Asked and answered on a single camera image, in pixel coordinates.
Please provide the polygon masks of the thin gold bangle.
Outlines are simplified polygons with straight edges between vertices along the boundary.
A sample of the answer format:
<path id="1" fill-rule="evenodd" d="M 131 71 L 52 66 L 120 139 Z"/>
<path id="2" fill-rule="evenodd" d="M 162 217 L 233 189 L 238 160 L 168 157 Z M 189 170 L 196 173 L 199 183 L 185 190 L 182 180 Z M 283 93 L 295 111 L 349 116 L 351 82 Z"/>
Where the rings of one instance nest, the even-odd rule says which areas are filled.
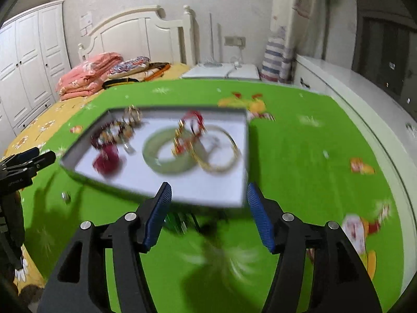
<path id="1" fill-rule="evenodd" d="M 197 165 L 207 173 L 224 174 L 240 160 L 240 149 L 224 128 L 210 124 L 200 137 L 191 139 L 187 149 Z"/>

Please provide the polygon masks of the gold ring bangles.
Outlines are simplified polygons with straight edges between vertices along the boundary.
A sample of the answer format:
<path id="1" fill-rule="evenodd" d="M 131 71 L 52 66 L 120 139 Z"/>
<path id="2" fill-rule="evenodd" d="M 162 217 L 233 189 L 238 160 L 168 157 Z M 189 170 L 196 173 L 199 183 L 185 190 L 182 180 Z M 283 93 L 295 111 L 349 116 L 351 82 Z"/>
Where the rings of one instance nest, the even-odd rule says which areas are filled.
<path id="1" fill-rule="evenodd" d="M 136 127 L 136 126 L 141 125 L 142 114 L 141 114 L 140 109 L 133 105 L 129 106 L 128 108 L 124 110 L 122 121 L 131 127 Z"/>

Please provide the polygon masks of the pink folded quilt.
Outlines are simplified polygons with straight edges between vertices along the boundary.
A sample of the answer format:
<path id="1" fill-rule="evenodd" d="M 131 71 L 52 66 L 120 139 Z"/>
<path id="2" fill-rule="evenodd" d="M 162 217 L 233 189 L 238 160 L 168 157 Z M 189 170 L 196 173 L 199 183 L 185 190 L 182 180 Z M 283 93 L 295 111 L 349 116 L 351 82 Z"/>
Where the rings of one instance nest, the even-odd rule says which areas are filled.
<path id="1" fill-rule="evenodd" d="M 102 89 L 109 70 L 123 61 L 116 52 L 104 52 L 91 57 L 63 75 L 55 88 L 61 101 L 91 96 Z"/>

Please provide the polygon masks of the grey jewelry tray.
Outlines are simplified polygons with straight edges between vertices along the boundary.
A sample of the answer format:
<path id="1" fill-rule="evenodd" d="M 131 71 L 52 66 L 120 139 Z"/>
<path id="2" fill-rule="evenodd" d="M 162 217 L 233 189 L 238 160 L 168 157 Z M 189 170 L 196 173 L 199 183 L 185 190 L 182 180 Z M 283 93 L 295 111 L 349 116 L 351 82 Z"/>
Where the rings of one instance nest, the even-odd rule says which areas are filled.
<path id="1" fill-rule="evenodd" d="M 167 182 L 180 206 L 241 208 L 248 155 L 244 109 L 109 108 L 60 165 L 73 179 L 117 195 L 150 196 Z"/>

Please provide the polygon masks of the patterned pillow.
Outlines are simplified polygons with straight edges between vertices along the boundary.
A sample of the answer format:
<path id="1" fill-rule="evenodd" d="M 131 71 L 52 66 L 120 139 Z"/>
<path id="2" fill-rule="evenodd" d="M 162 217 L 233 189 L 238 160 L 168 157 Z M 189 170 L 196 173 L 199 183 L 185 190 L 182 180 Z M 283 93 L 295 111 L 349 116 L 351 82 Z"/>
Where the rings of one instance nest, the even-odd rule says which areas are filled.
<path id="1" fill-rule="evenodd" d="M 120 79 L 125 76 L 141 73 L 142 71 L 148 69 L 150 62 L 151 61 L 148 57 L 143 56 L 120 62 L 114 67 L 111 67 L 107 77 L 109 79 Z"/>

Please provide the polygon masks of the dark window frame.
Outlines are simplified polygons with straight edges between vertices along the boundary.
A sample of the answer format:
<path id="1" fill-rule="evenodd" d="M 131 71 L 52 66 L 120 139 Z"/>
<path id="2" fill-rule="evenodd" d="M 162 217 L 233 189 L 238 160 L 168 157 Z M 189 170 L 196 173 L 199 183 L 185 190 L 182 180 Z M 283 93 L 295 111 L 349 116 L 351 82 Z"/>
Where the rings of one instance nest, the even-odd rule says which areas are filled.
<path id="1" fill-rule="evenodd" d="M 416 118 L 416 21 L 402 0 L 357 0 L 352 69 Z"/>

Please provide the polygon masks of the white headboard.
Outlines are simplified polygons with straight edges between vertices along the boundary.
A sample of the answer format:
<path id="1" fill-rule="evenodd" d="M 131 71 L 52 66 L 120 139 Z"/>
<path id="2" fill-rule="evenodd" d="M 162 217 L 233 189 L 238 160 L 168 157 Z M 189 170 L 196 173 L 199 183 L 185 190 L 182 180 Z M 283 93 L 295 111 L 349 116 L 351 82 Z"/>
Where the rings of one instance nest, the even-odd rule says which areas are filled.
<path id="1" fill-rule="evenodd" d="M 149 5 L 109 17 L 87 34 L 89 45 L 78 45 L 81 62 L 104 52 L 116 52 L 124 59 L 144 56 L 152 62 L 197 64 L 194 12 L 188 5 L 177 20 L 160 17 L 162 7 Z"/>

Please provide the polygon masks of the wall socket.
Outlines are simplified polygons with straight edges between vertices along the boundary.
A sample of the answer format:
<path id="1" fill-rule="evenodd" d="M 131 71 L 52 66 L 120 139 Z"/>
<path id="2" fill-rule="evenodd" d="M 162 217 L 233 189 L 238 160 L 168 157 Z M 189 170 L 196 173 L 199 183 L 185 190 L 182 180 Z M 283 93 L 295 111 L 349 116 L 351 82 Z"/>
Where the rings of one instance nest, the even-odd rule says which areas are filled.
<path id="1" fill-rule="evenodd" d="M 225 36 L 224 46 L 244 48 L 246 44 L 245 37 Z"/>

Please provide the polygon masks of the desk lamp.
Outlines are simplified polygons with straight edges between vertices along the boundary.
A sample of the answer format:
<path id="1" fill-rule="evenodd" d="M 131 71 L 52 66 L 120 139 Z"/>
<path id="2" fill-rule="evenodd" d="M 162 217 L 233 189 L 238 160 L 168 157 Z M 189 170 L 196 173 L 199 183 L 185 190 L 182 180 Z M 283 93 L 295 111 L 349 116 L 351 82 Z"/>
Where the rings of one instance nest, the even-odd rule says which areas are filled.
<path id="1" fill-rule="evenodd" d="M 208 68 L 219 68 L 222 67 L 222 63 L 218 62 L 214 58 L 214 41 L 213 41 L 213 19 L 212 13 L 208 14 L 209 19 L 209 37 L 210 37 L 210 57 L 204 62 L 204 66 Z"/>

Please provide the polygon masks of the white wardrobe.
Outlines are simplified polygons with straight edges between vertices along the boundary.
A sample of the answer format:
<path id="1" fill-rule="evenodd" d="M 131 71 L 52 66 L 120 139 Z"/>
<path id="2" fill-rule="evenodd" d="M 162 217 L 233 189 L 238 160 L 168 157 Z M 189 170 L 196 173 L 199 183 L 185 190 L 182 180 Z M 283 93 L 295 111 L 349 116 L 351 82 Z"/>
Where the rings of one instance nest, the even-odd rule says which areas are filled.
<path id="1" fill-rule="evenodd" d="M 1 27 L 1 151 L 59 100 L 55 88 L 71 70 L 63 6 L 39 5 Z"/>

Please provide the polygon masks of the green jade bangle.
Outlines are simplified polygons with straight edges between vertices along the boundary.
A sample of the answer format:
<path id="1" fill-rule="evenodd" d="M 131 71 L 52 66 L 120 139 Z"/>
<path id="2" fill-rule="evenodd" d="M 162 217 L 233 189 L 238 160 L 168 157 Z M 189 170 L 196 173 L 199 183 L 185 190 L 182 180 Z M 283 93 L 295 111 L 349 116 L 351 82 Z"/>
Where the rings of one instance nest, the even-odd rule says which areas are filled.
<path id="1" fill-rule="evenodd" d="M 152 133 L 144 142 L 142 156 L 152 171 L 158 174 L 181 174 L 197 166 L 197 161 L 185 149 L 175 152 L 176 128 L 167 127 Z"/>

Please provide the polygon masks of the green cartoon blanket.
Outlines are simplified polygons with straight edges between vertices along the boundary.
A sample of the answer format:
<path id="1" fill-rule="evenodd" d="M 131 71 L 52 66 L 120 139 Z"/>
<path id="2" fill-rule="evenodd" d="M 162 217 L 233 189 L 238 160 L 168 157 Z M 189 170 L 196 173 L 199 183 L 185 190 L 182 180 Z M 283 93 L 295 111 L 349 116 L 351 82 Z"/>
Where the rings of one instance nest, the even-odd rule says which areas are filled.
<path id="1" fill-rule="evenodd" d="M 265 83 L 164 85 L 167 95 L 139 105 L 216 106 L 235 95 L 264 102 L 272 119 L 249 123 L 249 181 L 305 222 L 339 222 L 349 213 L 372 220 L 382 204 L 393 203 L 374 152 L 331 98 Z M 84 202 L 83 221 L 102 225 L 139 205 L 138 197 L 90 187 L 94 195 Z M 259 312 L 278 261 L 261 243 L 249 213 L 226 214 L 213 239 L 194 230 L 163 230 L 141 260 L 159 312 Z"/>

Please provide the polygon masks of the sailboat curtain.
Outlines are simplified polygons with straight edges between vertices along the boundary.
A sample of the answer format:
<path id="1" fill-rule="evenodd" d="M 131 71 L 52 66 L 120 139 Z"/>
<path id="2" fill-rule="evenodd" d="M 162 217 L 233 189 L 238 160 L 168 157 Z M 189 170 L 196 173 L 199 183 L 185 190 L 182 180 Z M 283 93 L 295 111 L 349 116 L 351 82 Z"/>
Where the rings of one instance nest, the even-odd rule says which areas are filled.
<path id="1" fill-rule="evenodd" d="M 273 0 L 261 80 L 289 83 L 297 55 L 322 51 L 326 14 L 326 0 Z"/>

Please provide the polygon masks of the black orange folded cloth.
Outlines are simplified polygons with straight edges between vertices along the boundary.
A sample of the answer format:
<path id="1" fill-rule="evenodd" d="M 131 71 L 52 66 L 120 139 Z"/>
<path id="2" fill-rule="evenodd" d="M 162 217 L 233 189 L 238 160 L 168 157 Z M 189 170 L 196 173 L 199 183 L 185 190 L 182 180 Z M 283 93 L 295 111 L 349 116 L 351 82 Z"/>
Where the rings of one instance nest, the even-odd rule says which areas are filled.
<path id="1" fill-rule="evenodd" d="M 118 77 L 109 77 L 103 84 L 104 90 L 113 86 L 120 86 L 127 83 L 142 83 L 155 80 L 163 76 L 163 74 L 171 68 L 171 65 L 166 62 L 152 62 L 148 68 L 141 72 L 130 71 L 129 74 Z"/>

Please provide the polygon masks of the white window cabinet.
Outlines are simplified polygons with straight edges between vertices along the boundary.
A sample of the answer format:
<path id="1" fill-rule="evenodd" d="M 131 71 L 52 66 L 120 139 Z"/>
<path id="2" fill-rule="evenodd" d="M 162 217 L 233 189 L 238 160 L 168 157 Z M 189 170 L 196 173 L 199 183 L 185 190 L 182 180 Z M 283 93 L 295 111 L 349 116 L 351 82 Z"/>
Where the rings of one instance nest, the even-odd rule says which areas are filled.
<path id="1" fill-rule="evenodd" d="M 399 214 L 405 289 L 416 273 L 416 121 L 369 80 L 320 59 L 298 55 L 293 84 L 332 97 L 374 150 Z"/>

